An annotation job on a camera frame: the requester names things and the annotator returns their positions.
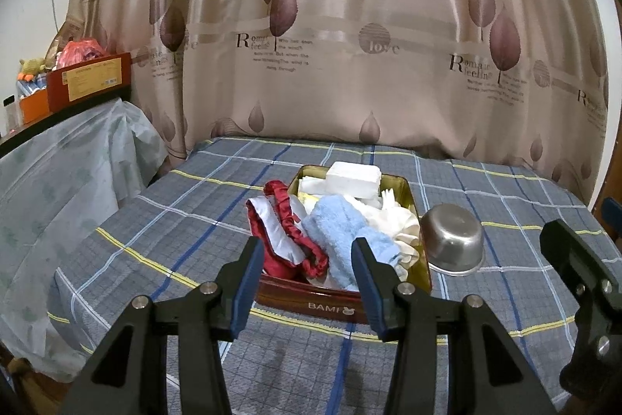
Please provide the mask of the cream scrunchie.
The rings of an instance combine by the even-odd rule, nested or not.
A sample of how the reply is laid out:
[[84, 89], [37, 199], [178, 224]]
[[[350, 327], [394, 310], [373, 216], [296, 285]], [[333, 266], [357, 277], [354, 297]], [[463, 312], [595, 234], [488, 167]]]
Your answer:
[[349, 202], [362, 214], [372, 228], [389, 236], [398, 248], [395, 272], [404, 281], [408, 270], [421, 258], [416, 249], [419, 240], [419, 219], [408, 208], [397, 202], [393, 189], [384, 189], [375, 204], [370, 200], [349, 198]]

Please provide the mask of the red white satin cloth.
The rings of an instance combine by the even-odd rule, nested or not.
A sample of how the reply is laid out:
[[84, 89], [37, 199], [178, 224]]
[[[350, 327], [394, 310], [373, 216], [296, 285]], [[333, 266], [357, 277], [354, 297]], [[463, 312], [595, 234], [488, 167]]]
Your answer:
[[324, 282], [329, 257], [305, 232], [302, 202], [280, 180], [268, 181], [262, 195], [246, 202], [250, 231], [264, 245], [264, 272], [284, 280]]

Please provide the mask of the light blue towel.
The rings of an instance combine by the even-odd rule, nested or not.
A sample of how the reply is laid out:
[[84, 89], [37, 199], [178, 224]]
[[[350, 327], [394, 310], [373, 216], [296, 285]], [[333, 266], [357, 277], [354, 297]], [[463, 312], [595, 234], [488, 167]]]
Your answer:
[[338, 289], [358, 291], [351, 260], [352, 244], [357, 238], [367, 241], [378, 262], [389, 264], [392, 269], [397, 265], [394, 255], [398, 253], [398, 248], [391, 238], [372, 228], [343, 196], [321, 197], [311, 213], [302, 219], [302, 228], [327, 254], [328, 273]]

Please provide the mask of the white towel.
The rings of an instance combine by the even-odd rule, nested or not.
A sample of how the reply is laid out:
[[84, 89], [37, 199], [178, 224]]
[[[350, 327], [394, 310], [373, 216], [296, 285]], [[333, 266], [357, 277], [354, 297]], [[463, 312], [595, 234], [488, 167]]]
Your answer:
[[379, 196], [382, 172], [375, 165], [335, 161], [327, 166], [306, 165], [296, 178], [297, 190], [309, 195], [344, 195], [357, 199]]

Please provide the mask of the steel bowl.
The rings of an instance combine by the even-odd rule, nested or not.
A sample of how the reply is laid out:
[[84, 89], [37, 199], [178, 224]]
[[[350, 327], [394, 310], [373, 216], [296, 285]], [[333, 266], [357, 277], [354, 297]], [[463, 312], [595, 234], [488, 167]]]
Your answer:
[[484, 231], [474, 214], [452, 203], [431, 207], [419, 222], [428, 263], [450, 276], [477, 272], [484, 261]]

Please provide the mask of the gold red tin box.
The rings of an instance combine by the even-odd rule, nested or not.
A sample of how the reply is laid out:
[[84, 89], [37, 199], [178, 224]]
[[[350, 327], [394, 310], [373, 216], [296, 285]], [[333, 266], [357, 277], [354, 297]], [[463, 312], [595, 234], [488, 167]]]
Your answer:
[[[432, 290], [432, 282], [426, 249], [419, 239], [419, 228], [409, 226], [400, 232], [404, 244], [415, 253], [407, 256], [401, 263], [404, 266], [397, 276], [413, 284], [426, 293]], [[259, 281], [256, 301], [269, 308], [277, 308], [292, 313], [365, 323], [367, 317], [364, 305], [357, 290], [351, 265], [351, 253], [346, 253], [346, 261], [334, 258], [330, 270], [324, 277], [285, 279], [262, 275]]]

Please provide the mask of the pale green plastic cover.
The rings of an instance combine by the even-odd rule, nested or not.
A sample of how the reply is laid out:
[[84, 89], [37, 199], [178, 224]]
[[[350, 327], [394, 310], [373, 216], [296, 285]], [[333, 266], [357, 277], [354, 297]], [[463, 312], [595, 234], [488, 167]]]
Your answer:
[[91, 341], [61, 333], [49, 302], [56, 269], [145, 189], [166, 148], [141, 109], [120, 99], [64, 120], [1, 159], [1, 342], [69, 382]]

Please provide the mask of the red yellow cardboard box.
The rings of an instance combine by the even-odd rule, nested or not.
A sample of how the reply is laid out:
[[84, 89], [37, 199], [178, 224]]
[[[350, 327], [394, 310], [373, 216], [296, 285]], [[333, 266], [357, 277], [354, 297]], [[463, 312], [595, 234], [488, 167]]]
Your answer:
[[46, 78], [49, 111], [59, 113], [75, 103], [130, 86], [131, 64], [131, 54], [123, 53], [53, 70]]

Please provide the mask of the orange box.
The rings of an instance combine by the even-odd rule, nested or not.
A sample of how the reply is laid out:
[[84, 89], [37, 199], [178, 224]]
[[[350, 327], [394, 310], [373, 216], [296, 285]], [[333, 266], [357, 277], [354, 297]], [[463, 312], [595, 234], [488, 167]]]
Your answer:
[[31, 124], [49, 114], [47, 89], [40, 89], [34, 94], [22, 97], [19, 101], [22, 123]]

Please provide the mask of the beige leaf print curtain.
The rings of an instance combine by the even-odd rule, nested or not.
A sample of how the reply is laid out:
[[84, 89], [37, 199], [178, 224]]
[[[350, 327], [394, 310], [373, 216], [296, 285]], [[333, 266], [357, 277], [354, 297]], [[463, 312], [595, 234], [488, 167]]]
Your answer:
[[133, 58], [179, 161], [225, 134], [419, 149], [597, 183], [596, 0], [70, 0], [61, 38]]

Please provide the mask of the red plastic bag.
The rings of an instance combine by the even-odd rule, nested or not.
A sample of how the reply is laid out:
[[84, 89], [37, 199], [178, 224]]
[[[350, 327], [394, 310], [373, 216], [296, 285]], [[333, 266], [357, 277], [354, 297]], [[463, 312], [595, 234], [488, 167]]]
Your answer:
[[107, 55], [108, 52], [94, 38], [69, 41], [57, 56], [56, 68], [71, 67]]

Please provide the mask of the yellow plush toy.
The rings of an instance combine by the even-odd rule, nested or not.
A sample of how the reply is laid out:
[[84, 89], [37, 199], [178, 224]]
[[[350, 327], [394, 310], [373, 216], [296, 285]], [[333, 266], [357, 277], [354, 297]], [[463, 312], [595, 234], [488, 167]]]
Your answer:
[[21, 59], [17, 79], [20, 81], [31, 82], [46, 70], [47, 66], [44, 58], [33, 58], [28, 60]]

